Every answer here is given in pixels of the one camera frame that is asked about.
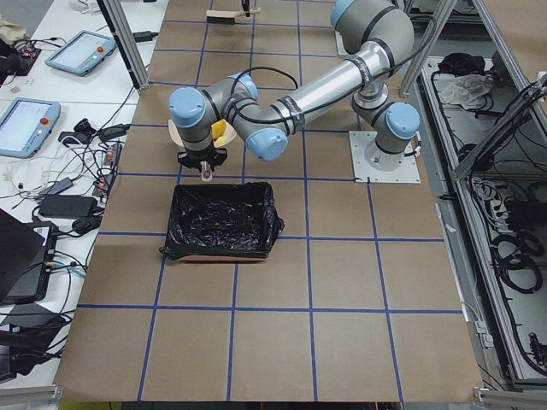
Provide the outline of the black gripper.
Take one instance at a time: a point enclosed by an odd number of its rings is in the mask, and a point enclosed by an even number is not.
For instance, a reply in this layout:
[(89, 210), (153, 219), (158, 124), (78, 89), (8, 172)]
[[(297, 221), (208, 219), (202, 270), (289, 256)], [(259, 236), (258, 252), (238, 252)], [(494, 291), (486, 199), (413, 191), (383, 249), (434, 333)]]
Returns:
[(189, 169), (201, 169), (202, 162), (207, 162), (212, 169), (221, 166), (227, 159), (226, 148), (216, 148), (210, 145), (198, 151), (187, 149), (177, 154), (178, 163)]

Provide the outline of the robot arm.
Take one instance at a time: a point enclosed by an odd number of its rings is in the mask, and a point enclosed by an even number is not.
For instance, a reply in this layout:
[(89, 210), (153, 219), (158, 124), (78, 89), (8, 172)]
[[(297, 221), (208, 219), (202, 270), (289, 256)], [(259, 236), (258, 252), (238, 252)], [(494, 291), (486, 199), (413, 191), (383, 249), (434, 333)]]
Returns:
[(219, 120), (232, 126), (255, 157), (273, 161), (286, 150), (290, 135), (346, 97), (375, 130), (376, 152), (382, 157), (403, 155), (421, 118), (412, 105), (390, 97), (386, 80), (411, 57), (411, 19), (388, 1), (337, 1), (331, 24), (348, 57), (268, 106), (258, 103), (258, 90), (246, 73), (235, 73), (203, 90), (174, 91), (168, 106), (184, 146), (179, 163), (203, 171), (226, 160), (227, 150), (215, 147), (212, 137), (212, 125)]

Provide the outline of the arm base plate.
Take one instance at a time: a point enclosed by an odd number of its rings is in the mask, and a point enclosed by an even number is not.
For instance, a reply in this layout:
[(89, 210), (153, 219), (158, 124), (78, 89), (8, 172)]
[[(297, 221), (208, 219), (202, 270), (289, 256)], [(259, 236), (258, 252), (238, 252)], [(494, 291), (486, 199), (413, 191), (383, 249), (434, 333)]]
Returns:
[(415, 149), (408, 143), (400, 154), (386, 154), (376, 145), (377, 132), (349, 131), (354, 181), (373, 184), (419, 184)]

